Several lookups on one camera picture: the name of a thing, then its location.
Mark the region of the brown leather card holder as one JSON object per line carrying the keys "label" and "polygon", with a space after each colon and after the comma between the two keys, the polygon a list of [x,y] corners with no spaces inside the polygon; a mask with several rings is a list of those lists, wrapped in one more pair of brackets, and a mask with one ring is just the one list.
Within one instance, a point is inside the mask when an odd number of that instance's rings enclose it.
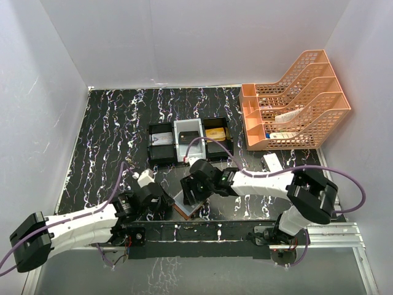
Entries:
{"label": "brown leather card holder", "polygon": [[184,203],[184,194],[180,191],[178,194],[175,195],[174,209],[185,219],[189,220],[204,204],[204,202],[197,202],[194,205],[186,205]]}

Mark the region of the black plastic bin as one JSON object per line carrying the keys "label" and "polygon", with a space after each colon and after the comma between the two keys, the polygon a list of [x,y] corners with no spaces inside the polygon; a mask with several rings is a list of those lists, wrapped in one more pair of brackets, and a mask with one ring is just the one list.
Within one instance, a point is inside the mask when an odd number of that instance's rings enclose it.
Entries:
{"label": "black plastic bin", "polygon": [[176,145],[172,122],[149,124],[147,155],[151,166],[172,165],[176,162]]}

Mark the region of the black bin with gold card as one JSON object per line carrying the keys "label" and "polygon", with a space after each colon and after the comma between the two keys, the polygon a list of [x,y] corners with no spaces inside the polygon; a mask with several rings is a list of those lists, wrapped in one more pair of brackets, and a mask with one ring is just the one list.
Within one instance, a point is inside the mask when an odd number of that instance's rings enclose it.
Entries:
{"label": "black bin with gold card", "polygon": [[219,142],[220,147],[211,140],[206,140],[206,158],[211,161],[228,159],[229,151],[233,154],[233,137],[230,133],[229,120],[226,117],[209,117],[202,120],[204,136]]}

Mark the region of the white plastic bin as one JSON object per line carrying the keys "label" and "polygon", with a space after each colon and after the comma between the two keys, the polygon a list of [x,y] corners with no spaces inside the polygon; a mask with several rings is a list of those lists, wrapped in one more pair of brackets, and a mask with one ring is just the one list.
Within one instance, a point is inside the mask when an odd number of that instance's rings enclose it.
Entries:
{"label": "white plastic bin", "polygon": [[[198,137],[203,136],[201,119],[175,120],[174,140],[176,144],[177,161],[183,162],[189,144]],[[206,158],[204,140],[194,141],[189,149],[188,157]]]}

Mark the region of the white phone box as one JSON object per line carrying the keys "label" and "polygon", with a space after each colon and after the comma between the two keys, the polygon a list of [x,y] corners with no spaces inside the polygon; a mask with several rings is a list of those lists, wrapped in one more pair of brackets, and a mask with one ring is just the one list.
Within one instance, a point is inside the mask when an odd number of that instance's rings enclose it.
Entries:
{"label": "white phone box", "polygon": [[265,154],[262,158],[262,162],[269,172],[282,171],[282,165],[275,153]]}

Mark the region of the orange mesh file organizer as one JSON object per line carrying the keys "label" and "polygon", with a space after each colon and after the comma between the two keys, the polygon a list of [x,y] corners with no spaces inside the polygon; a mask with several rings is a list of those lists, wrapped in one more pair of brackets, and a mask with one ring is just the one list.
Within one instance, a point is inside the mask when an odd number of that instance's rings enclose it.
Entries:
{"label": "orange mesh file organizer", "polygon": [[[277,82],[242,84],[239,103],[250,151],[317,149],[351,111],[332,64],[321,50],[306,50]],[[291,121],[274,117],[303,108]],[[293,138],[267,139],[267,133],[297,132]]]}

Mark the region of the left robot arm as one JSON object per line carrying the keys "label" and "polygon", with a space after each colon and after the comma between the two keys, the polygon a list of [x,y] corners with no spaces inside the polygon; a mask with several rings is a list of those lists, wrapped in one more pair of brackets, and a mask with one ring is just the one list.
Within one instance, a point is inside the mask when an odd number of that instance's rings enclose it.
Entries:
{"label": "left robot arm", "polygon": [[58,216],[30,214],[10,235],[16,269],[34,270],[64,251],[80,246],[114,243],[127,223],[147,213],[162,213],[174,199],[158,183],[123,191],[107,203]]}

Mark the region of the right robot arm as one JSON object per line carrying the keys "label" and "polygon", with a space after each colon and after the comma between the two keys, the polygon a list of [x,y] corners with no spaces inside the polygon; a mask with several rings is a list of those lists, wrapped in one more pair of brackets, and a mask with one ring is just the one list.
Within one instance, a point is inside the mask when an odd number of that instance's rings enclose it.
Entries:
{"label": "right robot arm", "polygon": [[309,224],[329,224],[338,192],[336,184],[312,169],[295,167],[258,175],[235,167],[220,170],[204,159],[190,161],[189,175],[181,179],[181,186],[183,203],[188,206],[204,203],[213,194],[288,200],[291,207],[278,216],[273,227],[251,233],[254,241],[266,245],[290,244]]}

